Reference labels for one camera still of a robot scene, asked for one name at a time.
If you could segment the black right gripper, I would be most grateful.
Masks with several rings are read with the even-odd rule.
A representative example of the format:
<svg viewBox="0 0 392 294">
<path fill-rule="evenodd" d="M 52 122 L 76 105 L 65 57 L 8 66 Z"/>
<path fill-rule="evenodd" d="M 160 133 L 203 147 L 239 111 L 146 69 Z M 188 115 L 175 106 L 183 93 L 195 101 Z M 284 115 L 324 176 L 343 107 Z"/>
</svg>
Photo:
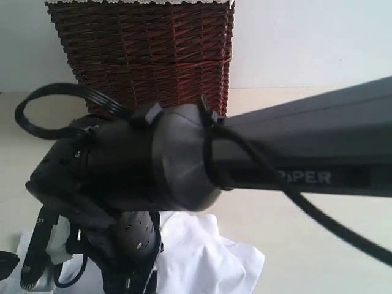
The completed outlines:
<svg viewBox="0 0 392 294">
<path fill-rule="evenodd" d="M 59 215 L 41 207 L 21 269 L 23 290 L 53 290 L 54 265 L 47 245 Z M 156 293 L 154 268 L 164 250 L 160 234 L 160 213 L 122 213 L 105 230 L 82 229 L 72 224 L 66 242 L 69 254 L 83 254 L 100 269 L 104 293 Z"/>
</svg>

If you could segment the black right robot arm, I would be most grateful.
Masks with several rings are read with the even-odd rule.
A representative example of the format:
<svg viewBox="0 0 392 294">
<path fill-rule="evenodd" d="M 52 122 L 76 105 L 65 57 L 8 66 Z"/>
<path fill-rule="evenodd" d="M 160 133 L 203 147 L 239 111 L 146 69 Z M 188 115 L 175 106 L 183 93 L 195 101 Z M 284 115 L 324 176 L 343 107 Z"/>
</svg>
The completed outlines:
<svg viewBox="0 0 392 294">
<path fill-rule="evenodd" d="M 224 190 L 282 191 L 316 223 L 391 264 L 391 251 L 319 210 L 304 193 L 391 196 L 391 78 L 221 117 L 197 104 L 130 111 L 70 83 L 43 86 L 17 124 L 54 141 L 27 190 L 66 251 L 100 269 L 105 293 L 154 293 L 161 211 L 203 211 Z"/>
</svg>

